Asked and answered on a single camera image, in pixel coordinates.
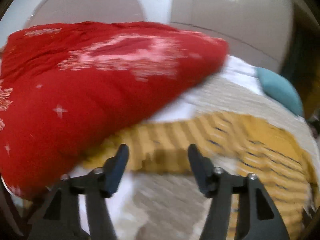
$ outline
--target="teal pillow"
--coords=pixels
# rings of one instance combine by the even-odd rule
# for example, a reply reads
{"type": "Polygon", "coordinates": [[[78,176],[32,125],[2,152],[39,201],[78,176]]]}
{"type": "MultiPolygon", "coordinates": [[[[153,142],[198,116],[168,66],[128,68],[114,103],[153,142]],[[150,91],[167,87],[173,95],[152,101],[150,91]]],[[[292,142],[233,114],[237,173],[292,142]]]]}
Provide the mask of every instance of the teal pillow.
{"type": "Polygon", "coordinates": [[[281,103],[295,115],[303,116],[301,99],[293,85],[284,77],[265,68],[257,68],[263,92],[281,103]]]}

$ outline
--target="yellow blanket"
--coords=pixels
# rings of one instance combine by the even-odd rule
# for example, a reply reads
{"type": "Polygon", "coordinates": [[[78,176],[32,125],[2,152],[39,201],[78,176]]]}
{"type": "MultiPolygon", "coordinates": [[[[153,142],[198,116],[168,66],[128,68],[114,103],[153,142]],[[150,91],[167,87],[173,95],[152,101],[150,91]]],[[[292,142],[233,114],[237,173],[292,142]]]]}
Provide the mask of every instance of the yellow blanket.
{"type": "MultiPolygon", "coordinates": [[[[291,239],[301,232],[302,209],[309,199],[310,185],[314,199],[318,197],[317,178],[309,154],[287,131],[250,115],[215,112],[181,122],[138,124],[91,149],[88,154],[92,157],[83,166],[102,166],[121,143],[129,146],[128,168],[134,171],[190,172],[186,149],[191,143],[196,143],[204,156],[235,158],[239,175],[253,172],[259,176],[291,239]]],[[[236,216],[236,212],[231,213],[228,237],[234,235],[236,216]]]]}

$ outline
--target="screw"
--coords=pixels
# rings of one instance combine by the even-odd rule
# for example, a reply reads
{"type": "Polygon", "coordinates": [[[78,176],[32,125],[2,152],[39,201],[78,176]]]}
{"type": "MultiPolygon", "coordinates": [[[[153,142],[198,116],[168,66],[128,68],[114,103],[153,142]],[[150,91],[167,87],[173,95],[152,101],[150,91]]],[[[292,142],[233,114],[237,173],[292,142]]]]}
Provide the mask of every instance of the screw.
{"type": "Polygon", "coordinates": [[[249,173],[248,175],[249,179],[257,179],[258,176],[255,173],[249,173]]]}
{"type": "Polygon", "coordinates": [[[94,172],[95,174],[100,174],[100,173],[103,173],[103,169],[102,169],[102,168],[95,168],[95,169],[93,170],[93,172],[94,172]]]}
{"type": "Polygon", "coordinates": [[[220,167],[215,167],[213,171],[216,174],[222,174],[224,172],[223,168],[220,167]]]}
{"type": "Polygon", "coordinates": [[[68,174],[63,174],[61,176],[61,180],[63,180],[63,181],[68,180],[68,179],[70,179],[70,176],[68,174]]]}

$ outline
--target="white star print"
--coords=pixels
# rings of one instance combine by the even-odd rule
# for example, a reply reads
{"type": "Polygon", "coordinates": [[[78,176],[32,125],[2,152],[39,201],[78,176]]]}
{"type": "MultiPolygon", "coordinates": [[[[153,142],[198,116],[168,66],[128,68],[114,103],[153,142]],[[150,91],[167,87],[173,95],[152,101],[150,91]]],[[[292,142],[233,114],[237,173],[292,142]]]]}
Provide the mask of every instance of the white star print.
{"type": "Polygon", "coordinates": [[[10,191],[12,192],[12,194],[20,197],[21,196],[21,190],[20,190],[20,187],[18,186],[17,188],[16,187],[10,187],[10,191]]]}
{"type": "Polygon", "coordinates": [[[57,108],[53,108],[52,110],[57,113],[57,115],[58,115],[58,117],[59,117],[60,119],[62,119],[62,114],[63,114],[64,112],[68,112],[68,110],[63,109],[62,106],[60,106],[60,105],[57,105],[57,108]]]}
{"type": "Polygon", "coordinates": [[[198,53],[189,53],[189,56],[195,59],[202,59],[201,55],[199,55],[198,53]]]}
{"type": "Polygon", "coordinates": [[[10,146],[9,144],[7,144],[5,147],[4,147],[6,150],[7,150],[7,154],[10,155],[10,146]]]}

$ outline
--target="pillow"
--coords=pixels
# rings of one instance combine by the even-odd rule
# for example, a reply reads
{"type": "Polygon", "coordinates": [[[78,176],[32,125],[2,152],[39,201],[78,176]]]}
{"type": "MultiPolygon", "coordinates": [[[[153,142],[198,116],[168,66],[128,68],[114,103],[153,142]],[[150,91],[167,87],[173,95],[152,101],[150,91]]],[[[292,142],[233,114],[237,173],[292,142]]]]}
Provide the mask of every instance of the pillow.
{"type": "Polygon", "coordinates": [[[257,68],[265,94],[281,103],[295,115],[303,116],[302,102],[293,85],[284,77],[265,68],[257,68]]]}
{"type": "Polygon", "coordinates": [[[218,71],[227,50],[224,40],[148,22],[50,24],[11,34],[0,76],[6,185],[32,199],[88,147],[218,71]]]}

